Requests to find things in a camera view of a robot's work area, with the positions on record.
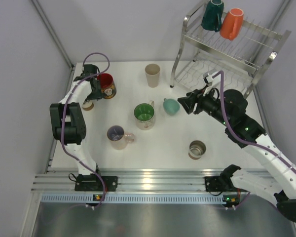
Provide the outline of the dark teal mug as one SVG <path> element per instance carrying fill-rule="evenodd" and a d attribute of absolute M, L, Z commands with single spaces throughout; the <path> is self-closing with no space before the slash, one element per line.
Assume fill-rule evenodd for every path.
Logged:
<path fill-rule="evenodd" d="M 201 26 L 204 30 L 219 32 L 222 27 L 222 14 L 224 2 L 222 0 L 210 0 L 207 3 Z"/>

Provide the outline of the orange mug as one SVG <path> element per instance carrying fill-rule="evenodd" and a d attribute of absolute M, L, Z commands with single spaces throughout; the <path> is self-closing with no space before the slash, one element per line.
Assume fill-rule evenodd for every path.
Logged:
<path fill-rule="evenodd" d="M 232 8 L 224 18 L 220 35 L 227 40 L 234 40 L 242 27 L 244 11 L 240 8 Z"/>

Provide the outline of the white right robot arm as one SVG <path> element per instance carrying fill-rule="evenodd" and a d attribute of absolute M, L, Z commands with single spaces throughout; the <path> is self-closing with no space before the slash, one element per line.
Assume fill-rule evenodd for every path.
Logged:
<path fill-rule="evenodd" d="M 247 100 L 235 89 L 219 98 L 211 89 L 194 90 L 178 98 L 187 114 L 206 112 L 226 126 L 228 138 L 255 158 L 274 178 L 274 182 L 253 175 L 239 166 L 230 165 L 220 173 L 225 190 L 246 190 L 272 205 L 288 220 L 296 223 L 296 166 L 276 148 L 265 129 L 246 114 Z"/>

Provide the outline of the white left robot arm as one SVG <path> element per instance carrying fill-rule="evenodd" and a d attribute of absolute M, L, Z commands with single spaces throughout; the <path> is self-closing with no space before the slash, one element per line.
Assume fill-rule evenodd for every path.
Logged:
<path fill-rule="evenodd" d="M 67 95 L 49 108 L 53 137 L 77 164 L 78 175 L 69 174 L 69 179 L 75 183 L 74 189 L 78 192 L 114 192 L 117 189 L 118 178 L 100 174 L 85 141 L 87 127 L 82 110 L 92 108 L 93 101 L 103 98 L 100 76 L 97 66 L 84 65 Z"/>

